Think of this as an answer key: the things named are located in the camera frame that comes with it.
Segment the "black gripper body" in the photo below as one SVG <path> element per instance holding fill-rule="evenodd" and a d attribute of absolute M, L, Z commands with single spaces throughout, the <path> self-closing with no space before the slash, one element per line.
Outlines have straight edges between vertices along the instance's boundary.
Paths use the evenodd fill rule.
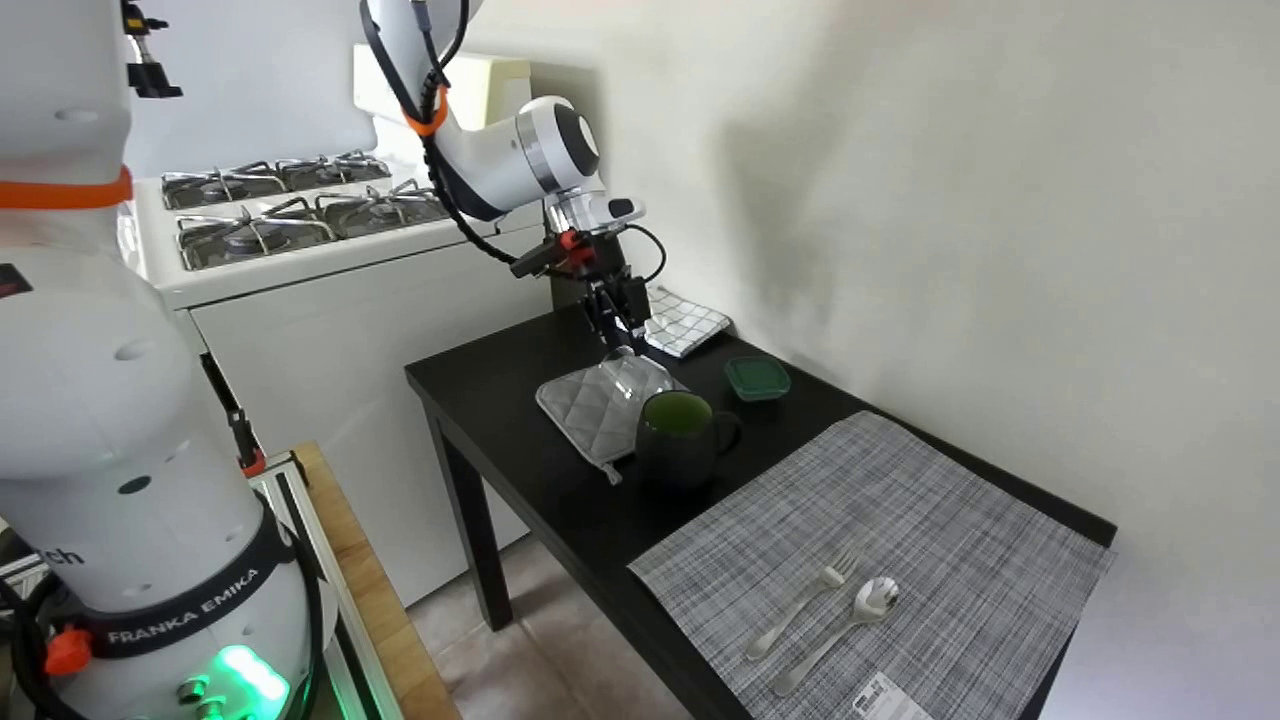
<path fill-rule="evenodd" d="M 593 205 L 583 212 L 546 205 L 542 242 L 514 255 L 512 271 L 600 285 L 619 319 L 619 280 L 637 278 L 622 259 L 619 238 L 637 231 L 637 225 L 641 205 L 626 197 L 609 197 L 602 205 Z"/>

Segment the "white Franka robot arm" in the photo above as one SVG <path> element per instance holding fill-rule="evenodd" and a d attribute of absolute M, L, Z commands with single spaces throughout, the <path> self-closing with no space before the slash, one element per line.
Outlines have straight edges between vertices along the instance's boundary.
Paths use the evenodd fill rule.
<path fill-rule="evenodd" d="M 307 720 L 333 629 L 163 300 L 116 252 L 131 0 L 0 0 L 0 516 L 30 720 Z"/>

